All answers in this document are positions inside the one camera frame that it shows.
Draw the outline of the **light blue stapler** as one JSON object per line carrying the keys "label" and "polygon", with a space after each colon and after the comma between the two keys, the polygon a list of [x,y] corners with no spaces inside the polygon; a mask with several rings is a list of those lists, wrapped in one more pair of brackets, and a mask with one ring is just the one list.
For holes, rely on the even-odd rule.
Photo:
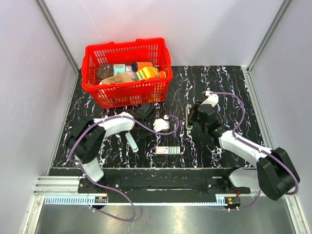
{"label": "light blue stapler", "polygon": [[127,133],[125,134],[125,136],[126,136],[127,142],[129,143],[129,145],[130,145],[132,151],[133,151],[134,153],[138,152],[138,146],[137,146],[137,144],[136,144],[134,138],[132,137],[131,133],[130,133],[130,132],[127,132]]}

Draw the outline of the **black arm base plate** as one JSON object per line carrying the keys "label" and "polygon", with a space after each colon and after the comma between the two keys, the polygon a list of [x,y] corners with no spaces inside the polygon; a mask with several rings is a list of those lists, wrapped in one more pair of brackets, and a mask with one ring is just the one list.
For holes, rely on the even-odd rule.
{"label": "black arm base plate", "polygon": [[251,189],[235,188],[227,180],[229,168],[131,168],[104,169],[99,182],[122,192],[196,191],[206,194],[250,194]]}

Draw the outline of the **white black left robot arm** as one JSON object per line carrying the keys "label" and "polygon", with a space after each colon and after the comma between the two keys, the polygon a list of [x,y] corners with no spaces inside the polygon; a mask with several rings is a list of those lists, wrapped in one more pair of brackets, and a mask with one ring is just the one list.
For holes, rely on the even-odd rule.
{"label": "white black left robot arm", "polygon": [[139,129],[149,133],[153,128],[155,109],[144,103],[134,110],[127,110],[118,115],[90,119],[82,117],[80,122],[72,127],[66,139],[67,156],[70,162],[77,162],[81,170],[89,177],[89,188],[95,193],[105,189],[104,172],[98,162],[100,147],[105,138],[119,132]]}

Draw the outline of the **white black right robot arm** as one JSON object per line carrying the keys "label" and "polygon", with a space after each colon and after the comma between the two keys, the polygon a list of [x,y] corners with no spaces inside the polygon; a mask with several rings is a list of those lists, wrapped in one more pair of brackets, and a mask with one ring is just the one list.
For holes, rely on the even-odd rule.
{"label": "white black right robot arm", "polygon": [[220,123],[210,104],[197,102],[186,106],[187,127],[198,124],[207,140],[249,162],[253,168],[232,168],[222,180],[222,189],[233,193],[240,187],[258,189],[271,200],[278,200],[293,190],[298,191],[300,177],[288,155],[278,147],[270,149],[243,137]]}

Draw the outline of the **grey metal stapler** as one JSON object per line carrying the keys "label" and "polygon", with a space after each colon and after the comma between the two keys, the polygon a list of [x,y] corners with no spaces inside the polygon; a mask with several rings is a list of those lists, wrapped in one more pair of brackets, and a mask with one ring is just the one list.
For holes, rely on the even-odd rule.
{"label": "grey metal stapler", "polygon": [[186,129],[188,130],[188,131],[191,131],[192,130],[192,125],[190,124],[190,122],[189,122],[189,116],[190,116],[190,110],[191,110],[191,104],[187,104],[186,105],[186,116],[185,116],[185,123],[186,123]]}

